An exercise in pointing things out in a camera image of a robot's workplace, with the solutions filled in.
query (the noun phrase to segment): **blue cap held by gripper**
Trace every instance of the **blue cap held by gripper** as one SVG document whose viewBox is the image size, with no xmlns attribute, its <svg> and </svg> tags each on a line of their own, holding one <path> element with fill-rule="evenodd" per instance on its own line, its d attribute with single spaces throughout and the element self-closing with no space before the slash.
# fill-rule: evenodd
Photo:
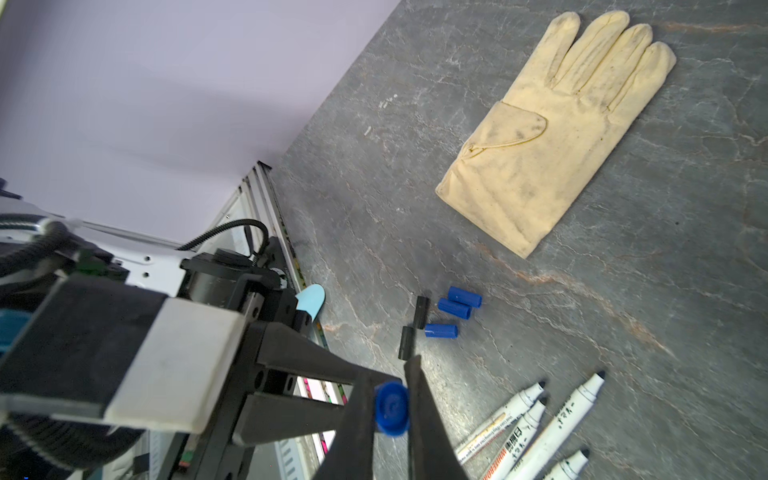
<svg viewBox="0 0 768 480">
<path fill-rule="evenodd" d="M 408 389 L 399 382 L 388 382 L 376 393 L 376 424 L 391 437 L 399 437 L 410 427 Z"/>
<path fill-rule="evenodd" d="M 482 296 L 477 293 L 462 290 L 456 286 L 448 289 L 448 300 L 452 302 L 463 303 L 474 308 L 480 308 L 482 305 Z"/>
<path fill-rule="evenodd" d="M 424 334 L 439 339 L 454 339 L 458 337 L 456 325 L 443 325 L 441 323 L 427 323 Z"/>
<path fill-rule="evenodd" d="M 463 318 L 464 320 L 468 320 L 469 314 L 472 312 L 470 306 L 452 302 L 445 298 L 441 298 L 437 302 L 437 309 L 445 313 L 450 313 L 451 315 L 456 315 L 458 318 Z"/>
</svg>

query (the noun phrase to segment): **beige work glove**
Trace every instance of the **beige work glove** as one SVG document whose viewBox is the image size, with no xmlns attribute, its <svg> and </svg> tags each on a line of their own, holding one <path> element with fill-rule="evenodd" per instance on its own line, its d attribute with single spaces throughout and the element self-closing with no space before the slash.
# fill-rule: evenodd
<svg viewBox="0 0 768 480">
<path fill-rule="evenodd" d="M 464 143 L 435 192 L 526 258 L 565 214 L 675 56 L 649 25 L 608 12 L 571 46 L 576 13 L 549 24 L 528 63 Z"/>
</svg>

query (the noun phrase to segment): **gray countertop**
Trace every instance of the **gray countertop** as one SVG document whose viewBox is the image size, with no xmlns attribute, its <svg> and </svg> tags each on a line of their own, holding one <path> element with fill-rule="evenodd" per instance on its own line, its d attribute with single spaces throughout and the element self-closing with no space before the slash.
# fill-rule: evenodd
<svg viewBox="0 0 768 480">
<path fill-rule="evenodd" d="M 560 223 L 523 260 L 435 186 L 547 24 L 613 8 L 677 66 Z M 768 472 L 768 2 L 404 1 L 273 175 L 330 348 L 402 375 L 415 295 L 484 295 L 457 340 L 416 340 L 452 442 L 547 379 L 545 421 L 598 369 L 598 403 L 556 459 L 582 478 Z M 498 444 L 467 464 L 477 477 Z M 378 480 L 405 439 L 377 439 Z"/>
</svg>

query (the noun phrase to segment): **white marker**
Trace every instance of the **white marker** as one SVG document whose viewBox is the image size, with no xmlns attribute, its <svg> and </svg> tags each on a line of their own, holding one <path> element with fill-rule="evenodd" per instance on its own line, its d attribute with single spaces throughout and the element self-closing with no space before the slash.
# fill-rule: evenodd
<svg viewBox="0 0 768 480">
<path fill-rule="evenodd" d="M 544 476 L 544 480 L 576 480 L 581 470 L 587 466 L 587 462 L 589 462 L 589 450 L 576 452 L 552 467 L 552 470 Z"/>
<path fill-rule="evenodd" d="M 533 480 L 574 431 L 576 425 L 587 415 L 604 382 L 605 371 L 595 373 L 584 385 L 579 386 L 520 462 L 509 472 L 506 480 Z"/>
<path fill-rule="evenodd" d="M 517 423 L 512 426 L 512 434 L 502 445 L 493 462 L 485 470 L 481 477 L 482 480 L 501 480 L 518 461 L 520 455 L 525 451 L 525 447 L 536 435 L 538 423 L 541 416 L 544 415 L 544 406 L 547 405 L 547 399 L 539 399 L 533 407 L 523 415 Z"/>
<path fill-rule="evenodd" d="M 479 452 L 491 440 L 501 435 L 504 429 L 531 408 L 542 392 L 544 392 L 544 382 L 539 382 L 513 396 L 509 402 L 506 402 L 500 409 L 493 412 L 493 415 L 480 424 L 467 440 L 462 443 L 462 446 L 455 450 L 458 463 L 464 465 L 467 460 L 472 458 L 475 453 Z"/>
</svg>

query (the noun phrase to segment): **white wall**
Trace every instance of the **white wall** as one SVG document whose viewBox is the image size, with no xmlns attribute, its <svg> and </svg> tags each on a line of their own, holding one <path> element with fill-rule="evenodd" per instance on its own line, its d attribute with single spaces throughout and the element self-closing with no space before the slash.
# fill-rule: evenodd
<svg viewBox="0 0 768 480">
<path fill-rule="evenodd" d="M 0 177 L 45 210 L 186 241 L 274 163 L 397 0 L 9 0 Z"/>
</svg>

